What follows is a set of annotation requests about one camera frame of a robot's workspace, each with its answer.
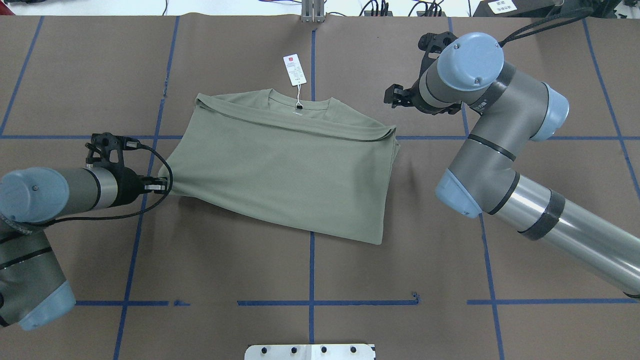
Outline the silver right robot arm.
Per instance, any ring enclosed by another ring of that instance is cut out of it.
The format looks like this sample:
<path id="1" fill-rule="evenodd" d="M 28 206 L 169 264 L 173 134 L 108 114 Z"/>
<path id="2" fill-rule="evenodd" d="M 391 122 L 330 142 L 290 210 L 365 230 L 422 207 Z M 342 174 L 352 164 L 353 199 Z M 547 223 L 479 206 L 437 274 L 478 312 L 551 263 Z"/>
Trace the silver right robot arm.
<path id="1" fill-rule="evenodd" d="M 505 60 L 502 44 L 483 32 L 423 34 L 419 76 L 393 84 L 384 102 L 425 114 L 478 120 L 435 189 L 468 218 L 494 215 L 526 239 L 569 255 L 627 297 L 639 300 L 639 239 L 514 169 L 529 141 L 549 139 L 567 119 L 567 98 Z"/>

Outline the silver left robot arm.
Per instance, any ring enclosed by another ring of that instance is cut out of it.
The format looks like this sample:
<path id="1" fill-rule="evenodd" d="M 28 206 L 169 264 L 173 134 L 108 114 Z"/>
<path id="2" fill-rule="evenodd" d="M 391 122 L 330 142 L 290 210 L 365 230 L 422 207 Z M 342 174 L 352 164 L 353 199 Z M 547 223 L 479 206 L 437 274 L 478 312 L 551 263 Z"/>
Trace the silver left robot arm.
<path id="1" fill-rule="evenodd" d="M 129 168 L 30 167 L 1 178 L 1 326 L 36 330 L 74 309 L 70 282 L 46 228 L 75 214 L 119 207 L 139 195 L 166 196 L 173 176 L 144 177 Z"/>

